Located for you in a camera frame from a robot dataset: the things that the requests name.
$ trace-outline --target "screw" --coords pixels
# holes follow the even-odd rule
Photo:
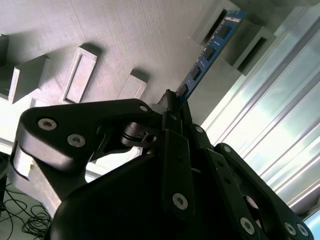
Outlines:
[[[241,217],[240,224],[248,234],[250,234],[250,235],[255,234],[255,228],[247,218]]]
[[[223,149],[227,152],[227,153],[231,153],[231,149],[227,146],[223,146]]]
[[[204,130],[199,126],[196,126],[195,129],[201,134],[204,132]]]
[[[175,193],[172,196],[174,205],[180,210],[186,210],[188,208],[188,201],[181,193]]]
[[[175,115],[173,115],[172,113],[170,113],[169,115],[173,120],[177,120],[177,117]]]
[[[143,105],[140,105],[140,109],[144,112],[147,112],[148,111],[148,108],[146,108],[145,106]]]
[[[304,226],[302,226],[301,224],[297,224],[297,227],[298,227],[298,229],[300,230],[300,232],[304,235],[304,236],[306,236],[306,237],[308,237],[309,236],[309,233],[308,233],[308,231],[305,229],[305,227]]]
[[[86,144],[86,140],[79,134],[71,134],[68,136],[68,143],[75,148],[82,148]]]
[[[294,227],[288,223],[288,222],[285,222],[284,223],[284,226],[285,226],[285,229],[293,236],[295,236],[297,234],[296,230],[294,229]]]
[[[57,123],[49,118],[43,118],[38,121],[38,126],[46,131],[51,131],[57,128]]]

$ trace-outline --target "tangled wires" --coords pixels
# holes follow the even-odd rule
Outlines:
[[[13,232],[13,221],[12,221],[12,217],[18,218],[22,221],[23,226],[21,231],[23,233],[26,234],[30,234],[35,236],[34,239],[43,239],[45,237],[45,234],[52,222],[51,217],[48,213],[48,211],[46,210],[46,208],[39,203],[39,205],[34,205],[30,208],[30,213],[27,212],[27,208],[28,205],[20,200],[14,199],[12,194],[20,194],[20,195],[25,195],[24,193],[20,193],[20,192],[14,192],[11,190],[5,190],[6,193],[9,195],[10,199],[4,202],[5,205],[5,211],[8,213],[9,217],[3,219],[0,221],[0,223],[4,220],[7,219],[11,219],[11,225],[12,225],[12,231],[10,233],[10,236],[8,239],[10,239],[12,232]],[[20,209],[21,211],[19,211],[18,213],[12,213],[8,210],[8,208],[6,207],[6,203],[8,202],[14,202]],[[27,221],[24,221],[20,216],[18,216],[21,213],[25,213],[29,216],[29,219]]]

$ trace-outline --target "bolt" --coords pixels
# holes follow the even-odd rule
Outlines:
[[[227,152],[227,153],[231,153],[231,149],[227,146],[223,146],[223,149]]]
[[[49,118],[43,118],[38,121],[38,126],[46,131],[51,131],[57,128],[57,123]]]
[[[308,231],[305,229],[304,226],[302,226],[301,224],[298,223],[298,224],[297,224],[297,227],[298,227],[299,231],[300,231],[304,236],[306,236],[306,237],[309,236],[309,233],[308,233]]]
[[[285,226],[285,229],[293,236],[295,236],[297,234],[296,230],[294,229],[294,227],[288,223],[288,222],[285,222],[284,223],[284,226]]]
[[[86,140],[79,134],[71,134],[67,138],[68,143],[75,148],[82,148],[86,144]]]
[[[147,112],[148,111],[148,108],[146,108],[145,106],[143,105],[140,105],[140,109],[144,112]]]
[[[172,196],[174,205],[180,210],[186,210],[188,208],[188,201],[181,193],[175,193]]]
[[[240,224],[242,228],[250,235],[255,234],[255,228],[252,223],[245,217],[240,218]]]
[[[204,132],[204,130],[199,126],[196,126],[195,129],[201,134]]]

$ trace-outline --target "textured gray surface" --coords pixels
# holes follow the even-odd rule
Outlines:
[[[166,89],[176,90],[202,51],[187,36],[192,23],[211,0],[2,0],[0,32],[10,36],[8,61],[17,65],[47,54],[48,78],[32,96],[59,104],[63,83],[76,48],[91,43],[102,56],[83,97],[83,102],[114,100],[132,69],[148,75],[141,99],[157,103]],[[249,10],[249,19],[274,31],[289,13],[269,0],[234,0]],[[225,89],[238,75],[226,62],[213,65],[208,79],[231,76],[219,85]],[[220,101],[211,94],[210,110]],[[202,99],[194,99],[194,116]]]

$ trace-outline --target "black plastic part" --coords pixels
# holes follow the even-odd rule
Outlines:
[[[15,146],[35,158],[56,193],[66,180],[79,179],[63,196],[46,239],[313,240],[307,226],[230,146],[213,148],[206,132],[192,123],[188,105],[178,110],[174,92],[167,90],[161,104],[167,108],[162,116],[137,99],[31,108],[22,114]],[[41,129],[42,118],[54,120],[57,128]],[[89,184],[81,181],[90,159],[127,151],[144,129],[159,132],[149,151]],[[75,133],[85,138],[84,147],[68,144]],[[187,208],[177,208],[175,193],[187,199]],[[263,229],[244,196],[257,203]],[[253,234],[244,230],[241,218],[252,223]],[[294,226],[295,236],[285,222]]]
[[[55,213],[50,240],[239,239],[209,179],[193,172],[195,217],[181,222],[162,208],[162,161],[140,156],[74,191]]]
[[[38,121],[44,118],[54,120],[57,128],[51,131],[41,129]],[[35,159],[60,171],[76,172],[86,167],[100,145],[97,142],[99,126],[117,126],[121,132],[130,122],[148,123],[154,118],[161,122],[161,115],[138,99],[35,107],[21,115],[16,140],[21,149],[27,150]],[[85,146],[69,145],[67,139],[71,134],[83,136]]]
[[[280,197],[253,171],[253,169],[237,154],[235,150],[225,143],[219,143],[214,151],[223,155],[227,164],[241,179],[240,191],[249,196],[257,204],[263,228],[269,239],[303,240],[306,237],[299,231],[297,224],[301,224],[313,239],[311,231],[304,222],[280,199]],[[291,235],[285,228],[289,223],[296,231]]]

